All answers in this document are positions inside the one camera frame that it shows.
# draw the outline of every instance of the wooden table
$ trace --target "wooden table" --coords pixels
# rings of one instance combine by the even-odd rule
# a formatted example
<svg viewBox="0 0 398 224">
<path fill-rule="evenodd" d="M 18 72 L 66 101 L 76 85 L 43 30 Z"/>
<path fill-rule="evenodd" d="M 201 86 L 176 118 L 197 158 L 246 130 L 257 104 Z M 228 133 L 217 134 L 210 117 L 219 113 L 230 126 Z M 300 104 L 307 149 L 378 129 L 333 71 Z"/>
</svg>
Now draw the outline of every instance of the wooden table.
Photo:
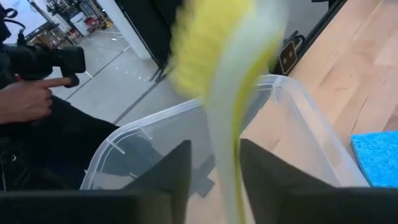
<svg viewBox="0 0 398 224">
<path fill-rule="evenodd" d="M 352 134 L 398 129 L 397 12 L 396 0 L 349 0 L 289 75 L 306 87 L 353 158 Z M 269 116 L 260 110 L 243 136 L 268 147 L 258 124 Z M 217 183 L 216 175 L 209 178 Z M 219 185 L 191 198 L 187 218 L 226 223 Z"/>
</svg>

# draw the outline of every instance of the camera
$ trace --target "camera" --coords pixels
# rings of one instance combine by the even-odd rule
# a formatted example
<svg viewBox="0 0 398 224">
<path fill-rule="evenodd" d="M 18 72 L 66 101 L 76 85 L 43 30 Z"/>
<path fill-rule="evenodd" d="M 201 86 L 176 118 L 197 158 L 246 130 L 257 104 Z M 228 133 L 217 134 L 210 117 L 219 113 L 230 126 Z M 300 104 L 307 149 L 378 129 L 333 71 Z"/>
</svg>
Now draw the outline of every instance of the camera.
<svg viewBox="0 0 398 224">
<path fill-rule="evenodd" d="M 1 88 L 16 82 L 18 74 L 22 80 L 41 80 L 51 75 L 53 67 L 60 67 L 63 77 L 70 78 L 71 85 L 79 85 L 76 73 L 86 71 L 84 51 L 81 47 L 64 47 L 51 49 L 44 44 L 28 45 L 23 31 L 25 26 L 11 20 L 18 12 L 14 9 L 5 9 L 0 4 L 0 84 Z M 4 44 L 11 36 L 6 22 L 21 26 L 16 44 Z"/>
</svg>

